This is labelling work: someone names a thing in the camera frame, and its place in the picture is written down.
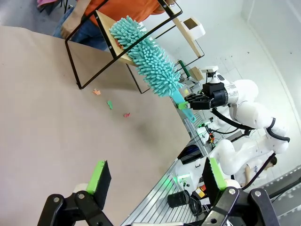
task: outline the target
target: wooden board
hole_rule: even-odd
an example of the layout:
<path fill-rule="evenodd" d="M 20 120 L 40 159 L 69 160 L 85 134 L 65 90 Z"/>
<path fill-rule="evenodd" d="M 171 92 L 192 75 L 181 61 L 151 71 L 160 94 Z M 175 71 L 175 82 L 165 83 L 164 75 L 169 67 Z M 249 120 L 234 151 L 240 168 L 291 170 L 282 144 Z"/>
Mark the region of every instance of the wooden board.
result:
<path fill-rule="evenodd" d="M 204 79 L 202 72 L 197 68 L 197 67 L 193 67 L 189 70 L 189 74 L 192 78 L 201 81 Z"/>
<path fill-rule="evenodd" d="M 181 24 L 181 21 L 176 17 L 175 19 L 173 19 L 173 22 L 177 26 L 177 28 L 179 29 L 179 31 L 181 32 L 181 34 L 184 36 L 184 38 L 186 39 L 186 41 L 188 42 L 188 44 L 192 48 L 193 52 L 197 55 L 197 57 L 201 57 L 201 54 L 198 51 L 197 46 L 195 45 L 195 43 L 193 42 L 193 40 L 190 38 L 190 36 L 187 34 L 185 28 Z"/>
<path fill-rule="evenodd" d="M 104 28 L 108 38 L 110 40 L 111 46 L 112 46 L 113 50 L 115 51 L 116 55 L 118 56 L 120 53 L 123 52 L 123 49 L 121 49 L 117 45 L 115 38 L 111 35 L 110 30 L 109 30 L 113 26 L 113 24 L 116 23 L 116 21 L 109 18 L 107 15 L 105 15 L 105 14 L 99 12 L 99 11 L 96 11 L 96 12 L 97 12 L 97 15 L 98 15 L 98 17 L 99 17 L 99 19 L 100 19 L 100 21 L 103 25 L 103 28 Z M 135 63 L 133 62 L 133 60 L 127 54 L 123 55 L 119 59 L 119 61 L 121 61 L 125 64 L 136 66 Z"/>

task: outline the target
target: wooden shelf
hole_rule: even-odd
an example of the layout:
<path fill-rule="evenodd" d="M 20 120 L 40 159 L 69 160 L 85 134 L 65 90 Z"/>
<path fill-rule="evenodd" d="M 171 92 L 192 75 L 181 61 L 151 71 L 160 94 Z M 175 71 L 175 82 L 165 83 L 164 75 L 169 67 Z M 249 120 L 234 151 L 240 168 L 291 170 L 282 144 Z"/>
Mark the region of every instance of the wooden shelf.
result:
<path fill-rule="evenodd" d="M 116 55 L 118 56 L 120 53 L 123 52 L 123 49 L 121 49 L 117 45 L 115 38 L 111 35 L 110 30 L 109 30 L 113 26 L 113 24 L 116 23 L 116 21 L 109 18 L 107 15 L 105 15 L 105 14 L 99 12 L 99 11 L 96 11 L 96 13 L 97 13 L 102 25 L 103 25 L 103 28 L 104 28 L 109 40 L 110 40 L 110 43 L 112 45 L 113 50 L 115 51 Z M 127 54 L 124 54 L 118 60 L 125 63 L 125 64 L 137 66 L 137 65 L 135 65 L 133 60 Z"/>
<path fill-rule="evenodd" d="M 198 51 L 197 46 L 194 43 L 194 40 L 190 38 L 190 36 L 187 34 L 184 26 L 181 24 L 181 21 L 178 18 L 173 19 L 174 24 L 177 26 L 183 37 L 186 39 L 190 47 L 192 48 L 193 52 L 197 55 L 197 57 L 201 57 L 200 52 Z"/>

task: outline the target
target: cardboard box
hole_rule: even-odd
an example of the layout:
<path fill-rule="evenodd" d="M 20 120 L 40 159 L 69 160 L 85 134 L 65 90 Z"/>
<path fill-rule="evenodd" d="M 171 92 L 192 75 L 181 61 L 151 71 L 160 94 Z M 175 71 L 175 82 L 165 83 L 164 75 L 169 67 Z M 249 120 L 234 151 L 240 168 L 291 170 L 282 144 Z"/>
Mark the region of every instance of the cardboard box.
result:
<path fill-rule="evenodd" d="M 197 67 L 193 67 L 189 70 L 189 74 L 192 78 L 201 81 L 204 79 L 201 71 Z"/>

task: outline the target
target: teal microfiber duster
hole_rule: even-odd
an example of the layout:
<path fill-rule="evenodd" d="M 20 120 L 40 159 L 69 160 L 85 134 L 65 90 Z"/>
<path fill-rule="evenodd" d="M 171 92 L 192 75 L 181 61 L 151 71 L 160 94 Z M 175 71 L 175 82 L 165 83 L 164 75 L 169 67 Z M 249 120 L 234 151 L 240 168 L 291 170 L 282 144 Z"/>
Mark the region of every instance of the teal microfiber duster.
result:
<path fill-rule="evenodd" d="M 142 31 L 144 28 L 127 16 L 126 19 L 122 18 L 117 21 L 110 32 L 126 49 L 147 33 L 147 31 Z M 145 76 L 144 80 L 155 94 L 160 97 L 170 96 L 177 104 L 185 102 L 179 92 L 179 88 L 183 86 L 179 83 L 180 73 L 175 72 L 174 63 L 168 59 L 165 51 L 154 40 L 151 40 L 149 36 L 146 37 L 127 54 L 138 66 L 138 73 Z M 191 121 L 195 121 L 190 109 L 184 109 L 183 112 Z"/>

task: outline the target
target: green paper scrap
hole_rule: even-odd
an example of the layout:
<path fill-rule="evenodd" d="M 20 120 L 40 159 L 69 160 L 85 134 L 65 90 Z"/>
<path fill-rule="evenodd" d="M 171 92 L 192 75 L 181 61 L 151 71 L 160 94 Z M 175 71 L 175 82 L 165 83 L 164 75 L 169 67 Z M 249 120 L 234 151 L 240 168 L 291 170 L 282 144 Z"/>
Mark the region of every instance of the green paper scrap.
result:
<path fill-rule="evenodd" d="M 113 109 L 113 104 L 112 104 L 112 102 L 109 100 L 109 101 L 107 102 L 107 104 L 108 104 L 108 106 L 110 107 L 110 109 L 112 110 L 112 109 Z"/>

